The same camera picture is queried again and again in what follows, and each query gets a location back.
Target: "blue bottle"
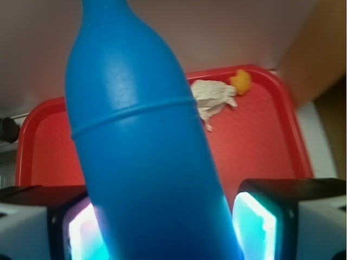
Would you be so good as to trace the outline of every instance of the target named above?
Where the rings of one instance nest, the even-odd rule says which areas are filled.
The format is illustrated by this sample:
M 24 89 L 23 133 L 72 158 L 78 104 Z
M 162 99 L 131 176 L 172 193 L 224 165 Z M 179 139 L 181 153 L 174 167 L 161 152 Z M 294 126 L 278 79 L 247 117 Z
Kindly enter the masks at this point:
M 125 0 L 82 0 L 82 7 L 66 104 L 111 258 L 241 258 L 174 54 Z

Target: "glowing light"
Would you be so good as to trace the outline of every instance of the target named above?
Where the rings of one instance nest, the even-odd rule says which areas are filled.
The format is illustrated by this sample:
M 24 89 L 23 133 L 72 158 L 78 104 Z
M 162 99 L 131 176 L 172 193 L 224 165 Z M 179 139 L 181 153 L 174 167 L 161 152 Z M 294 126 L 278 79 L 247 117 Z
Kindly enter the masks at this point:
M 72 260 L 109 259 L 91 203 L 69 223 L 69 237 Z
M 248 192 L 235 198 L 233 224 L 245 259 L 275 258 L 277 219 Z

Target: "white napkin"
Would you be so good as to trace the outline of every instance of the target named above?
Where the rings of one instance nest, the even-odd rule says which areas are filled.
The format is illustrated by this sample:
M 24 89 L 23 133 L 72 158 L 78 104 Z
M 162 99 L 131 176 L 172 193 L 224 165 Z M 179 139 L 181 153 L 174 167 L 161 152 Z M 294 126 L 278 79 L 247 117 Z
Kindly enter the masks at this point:
M 210 117 L 222 111 L 226 104 L 233 108 L 237 107 L 237 103 L 233 98 L 237 94 L 236 88 L 224 82 L 196 80 L 191 85 L 191 91 L 197 101 L 200 118 L 209 132 L 213 130 L 209 123 Z

